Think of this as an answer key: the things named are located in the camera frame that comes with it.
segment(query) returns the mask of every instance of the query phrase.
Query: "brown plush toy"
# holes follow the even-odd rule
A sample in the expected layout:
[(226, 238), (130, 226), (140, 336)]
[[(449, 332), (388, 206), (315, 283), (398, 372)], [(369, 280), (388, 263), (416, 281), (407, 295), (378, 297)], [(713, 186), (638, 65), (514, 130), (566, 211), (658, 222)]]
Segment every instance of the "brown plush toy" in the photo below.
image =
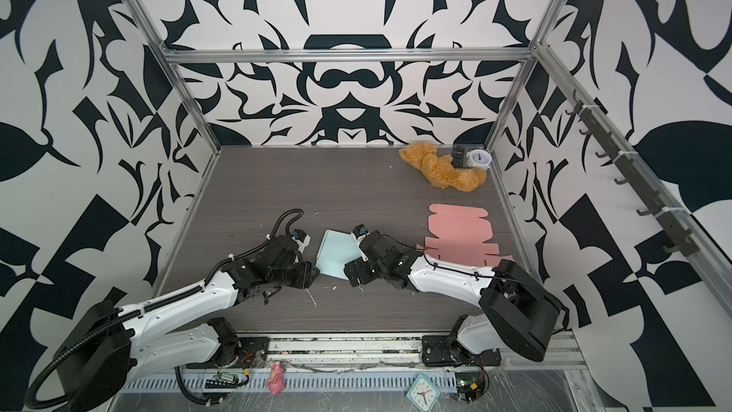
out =
[(415, 169), (421, 170), (433, 187), (454, 187), (470, 192), (485, 182), (485, 170), (453, 168), (453, 157), (448, 154), (438, 158), (437, 145), (434, 143), (411, 143), (399, 150), (399, 156)]

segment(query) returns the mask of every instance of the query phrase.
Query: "robotic arm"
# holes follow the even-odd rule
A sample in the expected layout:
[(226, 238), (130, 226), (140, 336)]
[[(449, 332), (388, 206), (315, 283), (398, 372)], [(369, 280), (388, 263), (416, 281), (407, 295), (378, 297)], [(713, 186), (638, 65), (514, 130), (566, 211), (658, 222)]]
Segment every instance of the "robotic arm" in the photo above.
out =
[[(213, 361), (225, 366), (237, 360), (242, 348), (239, 338), (223, 318), (180, 332), (172, 332), (199, 317), (227, 309), (262, 294), (267, 299), (282, 287), (309, 288), (320, 272), (302, 260), (310, 237), (302, 230), (290, 230), (302, 216), (292, 209), (279, 217), (261, 245), (219, 261), (206, 278), (164, 296), (138, 304), (114, 308), (109, 301), (91, 307), (54, 360), (31, 383), (25, 404), (32, 409), (68, 402), (72, 411), (89, 410), (103, 404), (127, 383), (161, 370), (188, 363)], [(287, 235), (276, 235), (289, 215)], [(274, 288), (273, 293), (266, 290)], [(54, 370), (59, 371), (64, 395), (39, 400), (38, 389)], [(179, 381), (186, 397), (199, 404), (207, 399), (192, 396)]]
[(541, 362), (559, 313), (563, 325), (569, 313), (562, 302), (513, 261), (497, 267), (470, 267), (434, 259), (421, 250), (405, 252), (378, 231), (363, 225), (352, 238), (361, 258), (346, 263), (351, 286), (385, 279), (396, 288), (434, 292), (480, 307), (483, 315), (462, 317), (448, 337), (449, 353), (458, 364), (472, 364), (475, 356), (494, 348), (510, 348), (531, 361)]

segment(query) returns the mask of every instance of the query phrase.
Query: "teal square clock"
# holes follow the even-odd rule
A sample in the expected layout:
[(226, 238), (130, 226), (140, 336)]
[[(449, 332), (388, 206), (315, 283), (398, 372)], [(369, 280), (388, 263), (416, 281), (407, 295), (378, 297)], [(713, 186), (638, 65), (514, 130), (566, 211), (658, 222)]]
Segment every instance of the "teal square clock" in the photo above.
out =
[(440, 390), (424, 374), (416, 376), (407, 392), (407, 398), (422, 412), (430, 412), (440, 397)]

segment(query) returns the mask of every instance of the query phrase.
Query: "alarm clock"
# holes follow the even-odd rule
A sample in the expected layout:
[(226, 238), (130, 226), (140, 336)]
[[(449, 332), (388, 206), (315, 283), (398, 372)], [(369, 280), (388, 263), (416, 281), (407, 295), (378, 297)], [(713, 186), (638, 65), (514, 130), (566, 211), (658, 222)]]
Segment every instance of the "alarm clock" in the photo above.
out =
[(430, 412), (440, 397), (440, 390), (424, 374), (417, 375), (407, 398), (422, 412)]

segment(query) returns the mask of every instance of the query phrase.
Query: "black and white wall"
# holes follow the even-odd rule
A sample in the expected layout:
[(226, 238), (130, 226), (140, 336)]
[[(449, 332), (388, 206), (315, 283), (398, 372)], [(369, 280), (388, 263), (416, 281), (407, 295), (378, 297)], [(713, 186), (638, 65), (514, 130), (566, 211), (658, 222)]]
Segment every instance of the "black and white wall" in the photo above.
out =
[[(548, 1), (143, 0), (174, 50), (526, 47)], [(483, 142), (517, 71), (488, 61), (187, 68), (223, 144)]]
[(120, 0), (0, 0), (0, 98), (0, 410), (20, 410), (88, 307), (150, 296), (212, 151)]
[[(730, 248), (732, 0), (569, 0), (548, 43)], [(495, 157), (609, 410), (729, 410), (732, 320), (539, 66)]]

